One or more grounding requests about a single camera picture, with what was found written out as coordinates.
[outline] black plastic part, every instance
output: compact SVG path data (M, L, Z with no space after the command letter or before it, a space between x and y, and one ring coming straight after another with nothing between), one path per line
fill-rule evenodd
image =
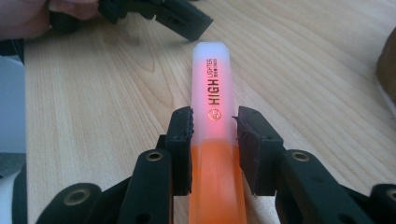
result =
M155 20L190 41L197 40L213 22L184 0L164 0Z
M312 154L285 151L280 173L282 190L276 194L276 211L282 223L374 223ZM290 201L295 201L298 210L288 209ZM302 220L288 217L298 212Z
M37 223L86 223L100 195L101 190L94 184L72 185L55 196L38 218Z
M193 133L192 110L189 106L175 110L169 122L164 144L172 156L173 195L191 192L192 165L190 144Z
M138 12L147 20L155 20L179 35L197 40L213 22L205 13L186 0L103 0L99 11L110 22Z
M381 184L373 187L367 212L377 223L396 223L396 185Z
M100 201L93 208L92 215L86 223L117 223L125 192L128 189L130 181L131 177L128 177L121 181L119 184L105 190L101 194Z
M274 196L274 168L285 150L283 139L257 110L239 106L236 120L240 166L251 193Z
M57 32L71 34L77 30L79 20L62 12L51 11L49 13L49 24Z
M27 223L26 163L14 180L12 223Z
M173 223L172 159L164 149L137 159L118 223Z

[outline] desk surface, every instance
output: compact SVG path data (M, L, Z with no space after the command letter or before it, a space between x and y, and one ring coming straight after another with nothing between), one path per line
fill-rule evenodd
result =
M286 148L316 155L364 194L396 180L396 121L375 63L396 25L394 2L199 1L214 23L201 41L230 49L235 106L255 108ZM82 24L26 44L29 221L65 187L108 189L154 148L191 100L190 43L139 15ZM248 223L277 223L272 198L246 190ZM187 223L188 199L175 221Z

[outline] orange highlighter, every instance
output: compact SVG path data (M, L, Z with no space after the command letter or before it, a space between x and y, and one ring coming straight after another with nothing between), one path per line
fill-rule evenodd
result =
M229 51L221 42L202 42L192 60L189 223L247 223Z

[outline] white highlighter cap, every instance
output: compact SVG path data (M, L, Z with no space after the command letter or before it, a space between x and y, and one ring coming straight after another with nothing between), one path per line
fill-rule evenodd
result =
M193 51L191 107L192 146L208 139L237 146L230 53L221 42L201 42Z

